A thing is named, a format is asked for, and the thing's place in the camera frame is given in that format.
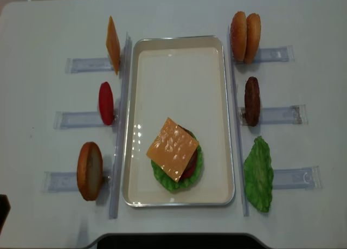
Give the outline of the sesame top bun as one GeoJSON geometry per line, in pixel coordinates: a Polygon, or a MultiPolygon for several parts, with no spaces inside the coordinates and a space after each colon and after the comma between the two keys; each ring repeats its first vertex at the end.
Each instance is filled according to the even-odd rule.
{"type": "Polygon", "coordinates": [[[247,45],[247,22],[243,11],[238,11],[232,19],[230,39],[234,59],[243,61],[247,45]]]}

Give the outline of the red tomato slice on burger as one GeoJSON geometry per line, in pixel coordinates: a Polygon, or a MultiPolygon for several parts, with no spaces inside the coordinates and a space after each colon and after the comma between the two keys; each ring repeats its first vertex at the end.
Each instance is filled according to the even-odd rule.
{"type": "Polygon", "coordinates": [[[183,171],[181,178],[179,179],[180,181],[183,181],[187,178],[189,178],[195,171],[197,164],[197,160],[194,160],[192,162],[189,162],[186,169],[183,171]]]}

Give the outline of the green lettuce leaf on burger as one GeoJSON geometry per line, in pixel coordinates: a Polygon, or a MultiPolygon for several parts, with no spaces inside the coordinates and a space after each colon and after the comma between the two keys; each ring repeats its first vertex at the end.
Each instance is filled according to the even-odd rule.
{"type": "Polygon", "coordinates": [[[179,183],[174,183],[173,181],[169,180],[168,177],[165,177],[163,173],[159,172],[159,169],[155,168],[154,164],[151,162],[152,168],[153,168],[153,174],[155,176],[155,179],[168,191],[174,192],[179,189],[188,188],[191,185],[193,185],[200,177],[202,168],[203,168],[203,153],[201,147],[198,149],[200,152],[200,155],[198,157],[198,165],[196,168],[196,171],[193,173],[193,175],[188,178],[187,180],[179,183]]]}

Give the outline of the upright brown meat patty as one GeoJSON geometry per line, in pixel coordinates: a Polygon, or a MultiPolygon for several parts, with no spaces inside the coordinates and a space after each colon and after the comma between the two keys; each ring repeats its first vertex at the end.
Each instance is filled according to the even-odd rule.
{"type": "Polygon", "coordinates": [[[260,117],[260,89],[257,78],[248,78],[245,86],[245,119],[249,126],[256,126],[260,117]]]}

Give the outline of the upright orange cheese slice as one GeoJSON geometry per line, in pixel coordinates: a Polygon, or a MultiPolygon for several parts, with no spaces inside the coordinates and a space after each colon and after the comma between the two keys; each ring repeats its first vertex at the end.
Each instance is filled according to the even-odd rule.
{"type": "Polygon", "coordinates": [[[114,71],[116,75],[119,73],[120,66],[120,43],[115,29],[112,16],[109,17],[108,27],[107,27],[107,37],[106,37],[106,48],[108,50],[108,55],[112,62],[114,71]]]}

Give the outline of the upright green lettuce leaf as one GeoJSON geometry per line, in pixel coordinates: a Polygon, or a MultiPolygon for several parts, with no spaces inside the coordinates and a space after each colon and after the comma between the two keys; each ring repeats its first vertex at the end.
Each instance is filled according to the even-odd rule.
{"type": "Polygon", "coordinates": [[[247,200],[258,211],[268,213],[272,202],[274,170],[269,145],[258,136],[243,165],[247,200]]]}

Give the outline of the clear holder under tomato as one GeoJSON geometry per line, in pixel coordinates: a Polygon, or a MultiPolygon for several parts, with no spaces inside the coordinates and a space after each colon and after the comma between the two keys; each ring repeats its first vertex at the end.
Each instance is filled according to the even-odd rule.
{"type": "Polygon", "coordinates": [[[54,129],[78,129],[90,127],[108,127],[99,112],[61,112],[57,111],[54,129]]]}

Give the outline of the clear holder under cheese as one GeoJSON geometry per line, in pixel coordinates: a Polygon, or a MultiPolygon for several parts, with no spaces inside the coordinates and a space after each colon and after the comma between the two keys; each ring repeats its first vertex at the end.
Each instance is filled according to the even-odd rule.
{"type": "Polygon", "coordinates": [[[65,66],[66,73],[105,72],[113,70],[113,65],[108,58],[68,58],[65,66]]]}

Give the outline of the clear holder under lettuce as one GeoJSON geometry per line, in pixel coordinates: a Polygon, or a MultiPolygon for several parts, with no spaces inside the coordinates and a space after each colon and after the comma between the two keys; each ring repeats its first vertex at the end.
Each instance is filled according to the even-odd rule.
{"type": "Polygon", "coordinates": [[[315,189],[321,188],[319,166],[299,169],[274,170],[273,189],[315,189]]]}

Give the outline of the white rectangular metal tray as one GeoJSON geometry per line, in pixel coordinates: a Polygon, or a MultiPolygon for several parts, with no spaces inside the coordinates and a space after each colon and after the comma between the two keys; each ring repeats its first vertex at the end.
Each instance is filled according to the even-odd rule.
{"type": "Polygon", "coordinates": [[[234,197],[224,47],[216,36],[143,39],[133,49],[123,152],[130,207],[221,206],[234,197]],[[202,149],[198,179],[165,189],[147,150],[166,119],[191,131],[202,149]]]}

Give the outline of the upright bun slice left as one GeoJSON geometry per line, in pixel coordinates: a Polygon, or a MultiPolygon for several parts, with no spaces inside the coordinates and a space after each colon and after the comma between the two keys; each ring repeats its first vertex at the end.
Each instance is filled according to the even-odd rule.
{"type": "Polygon", "coordinates": [[[79,154],[76,172],[80,194],[86,201],[95,201],[99,195],[103,178],[103,159],[95,142],[86,142],[79,154]]]}

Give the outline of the clear holder under patty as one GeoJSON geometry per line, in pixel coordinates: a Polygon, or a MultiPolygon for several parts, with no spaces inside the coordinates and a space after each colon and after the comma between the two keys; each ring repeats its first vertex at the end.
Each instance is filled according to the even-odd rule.
{"type": "Polygon", "coordinates": [[[262,108],[258,124],[308,124],[306,105],[262,108]]]}

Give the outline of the clear holder under right buns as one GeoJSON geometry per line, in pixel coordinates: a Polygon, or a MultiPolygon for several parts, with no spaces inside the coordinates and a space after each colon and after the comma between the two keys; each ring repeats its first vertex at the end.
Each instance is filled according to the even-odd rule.
{"type": "Polygon", "coordinates": [[[277,48],[259,48],[252,63],[290,62],[294,60],[293,46],[290,45],[277,48]]]}

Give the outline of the left long clear acrylic rail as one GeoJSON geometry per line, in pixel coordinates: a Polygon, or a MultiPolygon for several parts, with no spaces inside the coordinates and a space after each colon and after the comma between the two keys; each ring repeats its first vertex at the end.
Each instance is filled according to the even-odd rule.
{"type": "Polygon", "coordinates": [[[126,33],[126,41],[121,58],[120,74],[122,79],[121,96],[118,109],[117,120],[117,141],[115,146],[115,158],[113,163],[112,184],[110,193],[110,206],[109,206],[109,219],[116,219],[118,217],[119,208],[119,195],[121,183],[121,167],[124,157],[124,143],[125,131],[127,129],[127,99],[128,99],[128,85],[130,76],[130,63],[132,53],[132,39],[126,33]]]}

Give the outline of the long clear acrylic rail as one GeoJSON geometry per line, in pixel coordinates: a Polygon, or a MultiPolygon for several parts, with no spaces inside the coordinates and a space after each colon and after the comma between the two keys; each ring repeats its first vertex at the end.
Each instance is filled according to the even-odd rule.
{"type": "Polygon", "coordinates": [[[229,71],[230,71],[230,83],[231,83],[231,92],[233,96],[233,114],[234,114],[234,128],[236,135],[236,150],[237,150],[237,162],[239,169],[239,178],[240,178],[240,192],[241,192],[241,200],[242,200],[242,211],[243,216],[249,216],[249,204],[246,198],[245,193],[245,179],[243,174],[243,149],[242,149],[242,138],[240,131],[240,119],[239,119],[239,107],[237,102],[237,86],[235,81],[235,73],[234,73],[234,61],[233,61],[233,53],[232,53],[232,40],[230,39],[231,25],[228,26],[227,29],[227,40],[228,40],[228,62],[229,62],[229,71]]]}
{"type": "Polygon", "coordinates": [[[130,63],[132,53],[132,39],[126,33],[126,41],[121,58],[120,74],[122,79],[121,96],[118,109],[117,120],[117,141],[115,146],[115,158],[113,163],[112,184],[110,193],[110,206],[109,206],[109,219],[116,219],[118,217],[119,208],[119,195],[121,183],[121,167],[124,157],[124,143],[125,131],[127,129],[127,99],[128,99],[128,85],[130,76],[130,63]]]}

